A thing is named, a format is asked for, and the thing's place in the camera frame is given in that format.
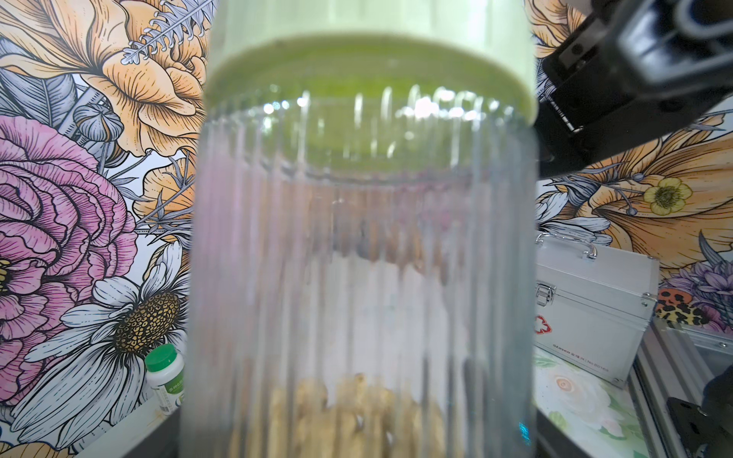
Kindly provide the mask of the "green-lid peanut jar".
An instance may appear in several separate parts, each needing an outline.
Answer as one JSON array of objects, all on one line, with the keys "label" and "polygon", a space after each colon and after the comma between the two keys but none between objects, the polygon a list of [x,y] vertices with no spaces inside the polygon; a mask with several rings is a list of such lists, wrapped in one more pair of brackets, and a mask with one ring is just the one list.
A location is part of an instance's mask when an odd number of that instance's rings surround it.
[{"label": "green-lid peanut jar", "polygon": [[518,1],[223,1],[183,457],[531,457],[534,41]]}]

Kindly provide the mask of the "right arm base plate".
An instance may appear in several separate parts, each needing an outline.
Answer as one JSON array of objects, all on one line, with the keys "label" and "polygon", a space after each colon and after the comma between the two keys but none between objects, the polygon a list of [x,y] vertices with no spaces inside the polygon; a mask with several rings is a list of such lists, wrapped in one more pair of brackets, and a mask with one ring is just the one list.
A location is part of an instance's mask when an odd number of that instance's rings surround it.
[{"label": "right arm base plate", "polygon": [[706,385],[700,406],[669,398],[667,409],[687,457],[732,458],[732,366]]}]

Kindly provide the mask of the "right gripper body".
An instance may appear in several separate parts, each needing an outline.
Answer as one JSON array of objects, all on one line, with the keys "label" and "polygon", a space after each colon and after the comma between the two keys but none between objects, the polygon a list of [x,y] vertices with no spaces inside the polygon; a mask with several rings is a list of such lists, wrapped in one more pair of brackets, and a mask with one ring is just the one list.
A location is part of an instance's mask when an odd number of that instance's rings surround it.
[{"label": "right gripper body", "polygon": [[580,26],[541,62],[542,179],[693,124],[732,94],[729,1],[575,1]]}]

